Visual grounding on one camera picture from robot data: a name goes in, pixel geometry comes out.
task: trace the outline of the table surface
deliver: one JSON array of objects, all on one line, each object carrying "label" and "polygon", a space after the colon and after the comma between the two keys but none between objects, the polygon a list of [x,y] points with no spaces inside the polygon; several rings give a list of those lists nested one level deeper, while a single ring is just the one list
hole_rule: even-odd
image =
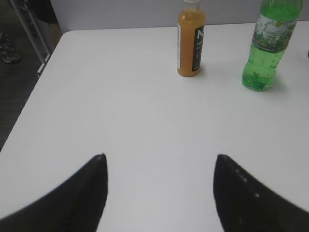
[{"label": "table surface", "polygon": [[0,218],[101,152],[99,232],[222,232],[219,153],[309,210],[309,22],[298,22],[267,92],[241,84],[253,29],[206,26],[194,78],[176,72],[176,28],[66,33],[0,154]]}]

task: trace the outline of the black label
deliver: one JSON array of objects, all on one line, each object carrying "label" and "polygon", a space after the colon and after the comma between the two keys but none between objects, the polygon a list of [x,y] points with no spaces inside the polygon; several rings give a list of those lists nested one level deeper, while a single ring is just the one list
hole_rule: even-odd
[{"label": "black label", "polygon": [[193,72],[198,70],[201,65],[203,37],[204,37],[204,26],[196,28],[194,34],[194,52],[193,52],[193,65],[192,65]]}]

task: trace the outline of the green liquid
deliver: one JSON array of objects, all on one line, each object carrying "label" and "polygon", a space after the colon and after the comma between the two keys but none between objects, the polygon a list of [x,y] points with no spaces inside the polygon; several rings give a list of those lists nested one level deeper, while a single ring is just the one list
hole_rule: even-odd
[{"label": "green liquid", "polygon": [[[291,5],[262,4],[261,14],[276,21],[297,20],[300,10]],[[274,84],[276,68],[279,64],[284,51],[271,53],[262,51],[251,44],[250,55],[242,74],[242,84],[255,91],[264,91]]]}]

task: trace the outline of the bottle label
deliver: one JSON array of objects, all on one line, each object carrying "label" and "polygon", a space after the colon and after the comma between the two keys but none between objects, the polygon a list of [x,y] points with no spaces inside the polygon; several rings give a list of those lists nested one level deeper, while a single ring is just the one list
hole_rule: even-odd
[{"label": "bottle label", "polygon": [[277,53],[284,51],[289,44],[297,20],[276,21],[259,15],[252,43],[262,51]]},{"label": "bottle label", "polygon": [[181,39],[181,28],[177,25],[177,68],[180,69],[180,39]]},{"label": "bottle label", "polygon": [[194,34],[194,51],[193,51],[193,65],[192,65],[193,72],[198,70],[201,65],[203,37],[204,37],[204,26],[196,28]]}]

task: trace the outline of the metal leg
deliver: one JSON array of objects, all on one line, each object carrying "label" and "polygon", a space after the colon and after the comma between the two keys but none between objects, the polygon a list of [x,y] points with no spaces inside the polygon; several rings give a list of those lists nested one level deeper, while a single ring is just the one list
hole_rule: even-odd
[{"label": "metal leg", "polygon": [[33,17],[32,10],[27,5],[27,4],[29,4],[29,2],[27,0],[24,0],[24,2],[25,2],[24,6],[25,6],[25,8],[26,8],[26,10],[28,12],[28,15],[29,15],[29,17],[30,17],[30,19],[31,19],[31,21],[32,21],[32,23],[34,25],[34,28],[36,29],[36,31],[38,33],[40,41],[41,41],[41,43],[42,43],[42,45],[43,45],[43,47],[44,47],[44,49],[45,49],[45,51],[47,53],[47,57],[45,58],[45,61],[47,62],[52,52],[51,52],[50,48],[47,46],[47,42],[46,42],[45,38],[42,35],[42,32],[41,32],[41,30],[40,30],[40,28],[38,26],[38,21],[36,20],[35,17]]},{"label": "metal leg", "polygon": [[29,37],[30,42],[32,43],[32,46],[33,46],[35,52],[37,53],[37,55],[38,55],[38,57],[39,57],[41,63],[42,63],[42,64],[45,64],[46,62],[45,62],[45,60],[44,60],[42,54],[40,53],[37,44],[36,44],[35,41],[34,41],[34,37],[33,37],[33,35],[31,34],[30,29],[28,28],[27,23],[26,23],[25,19],[23,18],[22,14],[21,14],[21,11],[20,11],[19,7],[18,7],[17,4],[16,4],[16,1],[15,1],[15,0],[10,0],[10,1],[11,1],[11,4],[12,4],[12,6],[13,6],[13,8],[14,8],[16,14],[17,14],[17,17],[19,18],[21,24],[23,25],[23,28],[24,28],[24,30],[25,30],[27,36]]}]

